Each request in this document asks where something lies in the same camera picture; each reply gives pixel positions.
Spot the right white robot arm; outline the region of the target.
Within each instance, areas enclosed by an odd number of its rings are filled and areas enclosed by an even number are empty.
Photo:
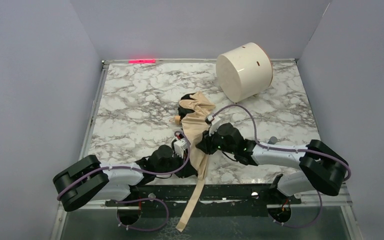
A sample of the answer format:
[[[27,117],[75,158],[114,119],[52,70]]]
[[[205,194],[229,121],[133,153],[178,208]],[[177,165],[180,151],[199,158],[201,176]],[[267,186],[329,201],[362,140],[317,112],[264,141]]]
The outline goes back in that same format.
[[[347,161],[317,139],[298,146],[262,144],[244,138],[231,123],[224,123],[216,131],[204,131],[196,147],[208,155],[216,151],[232,154],[237,162],[246,166],[276,165],[297,169],[274,182],[275,191],[288,197],[311,190],[337,196],[349,176]]]

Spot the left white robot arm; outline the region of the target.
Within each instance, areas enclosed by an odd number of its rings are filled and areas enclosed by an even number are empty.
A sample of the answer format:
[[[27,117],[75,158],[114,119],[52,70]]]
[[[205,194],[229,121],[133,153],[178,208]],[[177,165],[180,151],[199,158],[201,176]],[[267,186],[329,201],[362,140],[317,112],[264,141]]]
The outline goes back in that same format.
[[[72,212],[90,201],[125,201],[132,187],[146,185],[158,175],[196,176],[187,149],[181,152],[178,155],[172,147],[161,145],[150,156],[120,165],[102,163],[94,154],[88,155],[53,178],[57,200],[65,211]]]

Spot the beige folding umbrella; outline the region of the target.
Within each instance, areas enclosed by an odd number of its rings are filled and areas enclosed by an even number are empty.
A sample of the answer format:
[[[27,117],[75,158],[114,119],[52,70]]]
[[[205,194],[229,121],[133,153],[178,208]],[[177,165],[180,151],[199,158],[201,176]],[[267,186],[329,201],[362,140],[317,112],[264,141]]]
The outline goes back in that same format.
[[[181,99],[179,106],[186,110],[193,110],[180,121],[182,130],[190,143],[189,162],[197,170],[197,183],[195,189],[183,211],[176,229],[183,232],[197,205],[206,182],[209,155],[198,149],[196,145],[202,140],[203,132],[209,129],[205,118],[212,113],[215,105],[210,102],[201,91],[193,93],[189,99]]]

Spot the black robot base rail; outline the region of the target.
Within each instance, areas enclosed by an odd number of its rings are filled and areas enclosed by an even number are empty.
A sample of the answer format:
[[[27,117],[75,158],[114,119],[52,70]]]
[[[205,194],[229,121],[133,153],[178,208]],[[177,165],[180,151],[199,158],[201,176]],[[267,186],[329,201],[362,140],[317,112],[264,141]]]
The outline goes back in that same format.
[[[127,199],[107,200],[122,219],[180,217],[194,192],[194,185],[133,186]],[[301,204],[294,196],[275,193],[269,183],[207,184],[203,187],[191,217],[268,217],[291,215],[290,207]]]

